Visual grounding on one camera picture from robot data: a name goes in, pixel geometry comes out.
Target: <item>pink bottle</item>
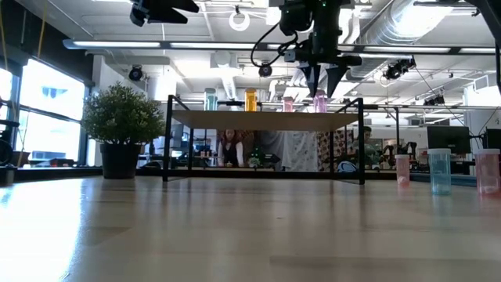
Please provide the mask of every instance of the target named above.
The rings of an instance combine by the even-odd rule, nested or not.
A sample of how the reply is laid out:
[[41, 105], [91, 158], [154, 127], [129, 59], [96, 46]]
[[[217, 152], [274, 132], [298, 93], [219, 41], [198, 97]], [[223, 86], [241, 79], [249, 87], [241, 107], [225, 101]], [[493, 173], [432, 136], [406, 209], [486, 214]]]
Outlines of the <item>pink bottle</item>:
[[409, 187], [410, 173], [409, 173], [409, 155], [396, 155], [397, 162], [397, 183], [398, 187]]
[[327, 112], [327, 95], [323, 90], [319, 90], [313, 98], [313, 105], [315, 105], [316, 113], [326, 113]]
[[499, 192], [499, 149], [482, 149], [475, 154], [477, 188], [480, 194]]
[[283, 97], [283, 112], [292, 113], [294, 112], [294, 99], [290, 96]]

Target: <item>computer monitor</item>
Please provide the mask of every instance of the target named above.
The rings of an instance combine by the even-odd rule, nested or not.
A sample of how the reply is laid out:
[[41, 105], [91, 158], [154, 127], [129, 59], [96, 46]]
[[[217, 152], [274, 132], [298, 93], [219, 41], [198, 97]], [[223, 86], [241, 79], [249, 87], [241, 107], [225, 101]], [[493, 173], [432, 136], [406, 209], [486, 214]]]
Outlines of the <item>computer monitor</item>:
[[447, 149], [452, 154], [471, 153], [470, 129], [464, 126], [428, 126], [428, 148]]
[[484, 149], [501, 149], [501, 129], [487, 129], [484, 134]]

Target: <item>patterned fabric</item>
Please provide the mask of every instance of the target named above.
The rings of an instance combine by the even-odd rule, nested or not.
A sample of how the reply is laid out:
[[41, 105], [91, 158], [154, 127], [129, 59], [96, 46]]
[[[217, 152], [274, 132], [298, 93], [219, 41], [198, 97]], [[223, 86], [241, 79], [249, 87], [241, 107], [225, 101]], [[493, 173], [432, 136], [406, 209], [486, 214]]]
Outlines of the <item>patterned fabric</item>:
[[284, 148], [284, 154], [290, 159], [286, 167], [288, 172], [317, 172], [318, 154], [316, 132], [287, 132], [286, 143], [292, 146]]
[[[348, 135], [348, 154], [354, 154], [353, 149], [353, 130], [346, 131]], [[329, 166], [329, 133], [328, 132], [317, 132], [317, 154], [319, 159], [319, 172], [330, 172]], [[334, 133], [334, 157], [339, 157], [345, 151], [344, 148], [344, 130], [337, 130]]]

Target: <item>table surface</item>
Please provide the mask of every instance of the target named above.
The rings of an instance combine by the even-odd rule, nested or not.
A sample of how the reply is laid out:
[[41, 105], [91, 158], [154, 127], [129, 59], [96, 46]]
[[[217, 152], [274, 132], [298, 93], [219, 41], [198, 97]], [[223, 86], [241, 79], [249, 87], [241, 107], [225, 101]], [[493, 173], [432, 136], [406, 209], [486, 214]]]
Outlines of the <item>table surface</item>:
[[335, 131], [357, 121], [358, 115], [174, 110], [172, 118], [197, 129]]
[[0, 281], [499, 282], [501, 200], [327, 180], [0, 189]]

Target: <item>potted plant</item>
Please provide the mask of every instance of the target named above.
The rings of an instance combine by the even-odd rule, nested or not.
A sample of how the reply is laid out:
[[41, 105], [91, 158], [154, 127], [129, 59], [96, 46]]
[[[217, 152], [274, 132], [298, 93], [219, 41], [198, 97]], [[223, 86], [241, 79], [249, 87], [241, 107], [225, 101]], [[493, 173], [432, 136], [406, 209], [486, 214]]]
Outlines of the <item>potted plant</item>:
[[165, 130], [160, 102], [120, 82], [84, 102], [82, 127], [100, 145], [106, 179], [132, 179], [141, 145]]

